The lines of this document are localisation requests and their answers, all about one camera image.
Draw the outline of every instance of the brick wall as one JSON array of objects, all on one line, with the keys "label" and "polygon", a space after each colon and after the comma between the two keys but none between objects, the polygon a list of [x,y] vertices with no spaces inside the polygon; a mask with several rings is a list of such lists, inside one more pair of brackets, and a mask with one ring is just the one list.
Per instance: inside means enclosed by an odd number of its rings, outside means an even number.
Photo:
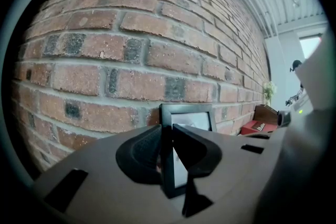
[{"label": "brick wall", "polygon": [[45,0],[24,32],[13,114],[46,170],[97,138],[212,103],[236,134],[262,102],[263,38],[240,0]]}]

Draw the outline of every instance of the red box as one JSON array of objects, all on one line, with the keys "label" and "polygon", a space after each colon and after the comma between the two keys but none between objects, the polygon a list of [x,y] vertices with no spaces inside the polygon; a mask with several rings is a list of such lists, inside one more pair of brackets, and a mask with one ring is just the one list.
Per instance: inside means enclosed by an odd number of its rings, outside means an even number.
[{"label": "red box", "polygon": [[251,134],[258,132],[272,132],[278,126],[273,124],[264,123],[261,121],[250,121],[241,127],[240,134]]}]

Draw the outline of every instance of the rectangular hole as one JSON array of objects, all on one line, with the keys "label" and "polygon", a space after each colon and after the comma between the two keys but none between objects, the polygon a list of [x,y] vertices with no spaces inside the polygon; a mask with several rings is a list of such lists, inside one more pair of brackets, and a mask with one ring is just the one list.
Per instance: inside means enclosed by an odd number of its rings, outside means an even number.
[{"label": "rectangular hole", "polygon": [[244,145],[241,147],[241,149],[246,150],[246,151],[251,151],[254,153],[261,154],[263,152],[263,148],[259,146],[252,146],[252,145]]},{"label": "rectangular hole", "polygon": [[65,212],[87,175],[83,170],[73,169],[52,189],[44,201],[58,211]]}]

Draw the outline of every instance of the black picture frame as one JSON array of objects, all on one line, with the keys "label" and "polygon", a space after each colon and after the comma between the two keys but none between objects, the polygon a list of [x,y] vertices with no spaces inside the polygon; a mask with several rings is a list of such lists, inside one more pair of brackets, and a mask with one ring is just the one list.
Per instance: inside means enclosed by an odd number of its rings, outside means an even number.
[{"label": "black picture frame", "polygon": [[215,115],[211,104],[161,104],[160,124],[162,125],[162,188],[168,198],[185,194],[186,186],[175,188],[174,158],[172,141],[172,114],[202,113],[208,114],[209,131],[216,132]]}]

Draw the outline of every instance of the window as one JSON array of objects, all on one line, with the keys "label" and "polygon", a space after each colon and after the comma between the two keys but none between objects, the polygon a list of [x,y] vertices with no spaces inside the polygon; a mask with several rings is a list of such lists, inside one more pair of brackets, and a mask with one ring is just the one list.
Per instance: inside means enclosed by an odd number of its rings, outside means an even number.
[{"label": "window", "polygon": [[321,38],[317,36],[300,39],[303,54],[306,59],[316,50],[320,42]]}]

